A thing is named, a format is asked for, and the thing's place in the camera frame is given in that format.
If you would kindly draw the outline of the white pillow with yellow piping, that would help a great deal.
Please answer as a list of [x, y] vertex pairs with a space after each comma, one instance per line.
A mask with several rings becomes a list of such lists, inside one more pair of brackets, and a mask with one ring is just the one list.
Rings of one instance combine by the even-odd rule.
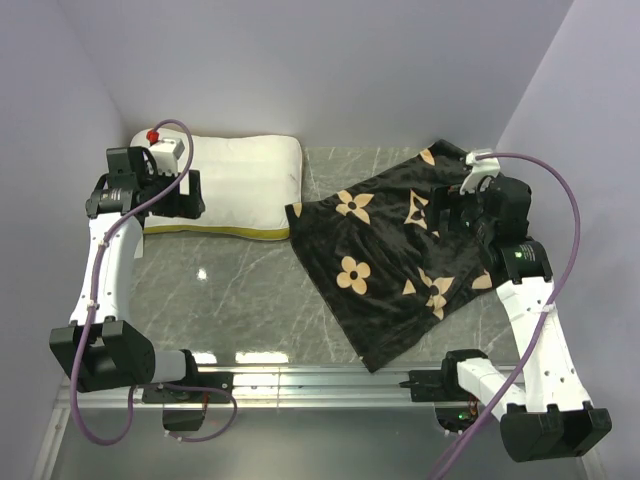
[[291, 136], [194, 136], [205, 211], [196, 220], [149, 216], [144, 233], [198, 232], [259, 241], [289, 236], [285, 207], [301, 201], [303, 151]]

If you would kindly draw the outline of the black pillowcase with tan flowers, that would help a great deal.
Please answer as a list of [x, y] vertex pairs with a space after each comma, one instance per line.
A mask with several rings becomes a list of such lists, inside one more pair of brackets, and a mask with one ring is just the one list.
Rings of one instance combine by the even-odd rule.
[[323, 200], [285, 208], [298, 260], [369, 372], [498, 285], [469, 231], [428, 218], [437, 189], [465, 179], [465, 155], [438, 140]]

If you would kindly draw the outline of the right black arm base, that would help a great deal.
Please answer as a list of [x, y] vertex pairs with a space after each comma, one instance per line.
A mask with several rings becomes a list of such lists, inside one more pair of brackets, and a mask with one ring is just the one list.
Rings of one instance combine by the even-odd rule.
[[413, 403], [433, 403], [436, 421], [445, 432], [461, 434], [479, 416], [477, 399], [459, 386], [452, 386], [441, 370], [411, 370], [399, 387], [410, 390]]

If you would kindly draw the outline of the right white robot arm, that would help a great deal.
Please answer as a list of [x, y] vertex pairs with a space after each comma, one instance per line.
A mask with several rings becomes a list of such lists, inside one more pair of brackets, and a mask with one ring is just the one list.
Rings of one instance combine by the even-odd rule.
[[507, 314], [519, 364], [504, 376], [480, 351], [447, 354], [444, 394], [460, 400], [469, 393], [484, 407], [460, 432], [451, 455], [457, 457], [491, 419], [516, 462], [585, 455], [611, 431], [612, 420], [607, 409], [594, 407], [569, 353], [547, 253], [528, 234], [530, 187], [501, 174], [472, 174], [452, 200], [452, 221], [478, 243], [484, 279]]

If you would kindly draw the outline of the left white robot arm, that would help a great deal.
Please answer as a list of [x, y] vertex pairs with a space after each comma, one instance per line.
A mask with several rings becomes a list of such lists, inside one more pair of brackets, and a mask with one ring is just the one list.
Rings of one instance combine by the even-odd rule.
[[189, 191], [174, 180], [185, 146], [160, 140], [149, 148], [111, 148], [85, 209], [90, 249], [83, 286], [68, 326], [50, 333], [50, 349], [79, 392], [166, 382], [179, 402], [195, 399], [201, 377], [187, 350], [158, 351], [131, 324], [134, 258], [148, 216], [197, 219], [205, 210], [200, 174], [188, 174]]

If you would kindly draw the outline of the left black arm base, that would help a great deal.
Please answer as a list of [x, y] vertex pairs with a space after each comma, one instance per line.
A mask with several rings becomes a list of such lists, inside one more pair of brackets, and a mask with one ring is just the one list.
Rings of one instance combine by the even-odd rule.
[[[201, 443], [221, 436], [235, 423], [238, 405], [232, 395], [234, 374], [231, 372], [199, 372], [192, 383], [147, 386], [141, 403], [162, 407], [162, 425], [168, 436], [186, 443]], [[208, 409], [230, 405], [229, 419], [215, 432], [194, 437], [204, 426]]]

